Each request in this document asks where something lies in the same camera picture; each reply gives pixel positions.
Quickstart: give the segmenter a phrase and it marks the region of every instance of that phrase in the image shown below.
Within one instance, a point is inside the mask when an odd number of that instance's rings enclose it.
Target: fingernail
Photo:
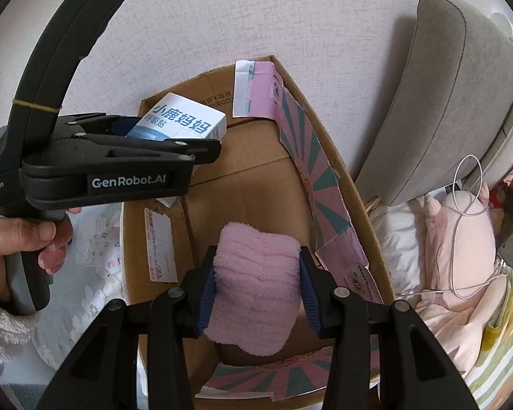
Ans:
[[[46,273],[47,273],[47,274],[50,274],[50,275],[51,275],[51,274],[55,274],[55,273],[57,273],[57,272],[61,269],[61,267],[62,267],[62,266],[63,266],[62,264],[59,264],[59,265],[57,265],[56,267],[48,268],[48,269],[46,270]]]
[[[50,267],[50,263],[48,263],[48,260],[47,260],[47,253],[45,251],[42,251],[39,255],[38,255],[38,265],[40,266],[40,268],[42,270],[46,270]]]
[[[55,224],[53,222],[42,222],[38,226],[38,232],[40,233],[40,239],[48,242],[55,237]]]

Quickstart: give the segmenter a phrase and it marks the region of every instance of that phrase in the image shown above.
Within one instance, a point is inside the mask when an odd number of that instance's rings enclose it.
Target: white label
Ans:
[[[144,209],[148,271],[152,282],[177,282],[171,219]]]

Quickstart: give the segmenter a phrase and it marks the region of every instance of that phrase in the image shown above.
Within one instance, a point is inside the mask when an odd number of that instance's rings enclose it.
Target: white wall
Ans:
[[[12,0],[0,17],[0,125],[62,0]],[[487,16],[504,0],[466,0]],[[82,61],[62,113],[136,114],[142,98],[236,59],[276,54],[346,164],[357,169],[408,54],[417,0],[126,0]]]

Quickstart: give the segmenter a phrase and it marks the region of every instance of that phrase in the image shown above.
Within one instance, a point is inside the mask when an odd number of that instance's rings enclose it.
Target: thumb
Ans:
[[[36,251],[47,246],[55,236],[53,222],[0,217],[0,256],[20,251]]]

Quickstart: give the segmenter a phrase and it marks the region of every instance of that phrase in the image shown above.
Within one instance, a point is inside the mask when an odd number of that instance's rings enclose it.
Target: cardboard flap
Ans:
[[[219,241],[229,222],[287,234],[312,248],[311,212],[288,157],[193,186],[185,197],[196,258]]]
[[[192,185],[288,157],[278,137],[277,125],[270,120],[253,120],[228,128],[220,157],[215,163],[198,167]]]

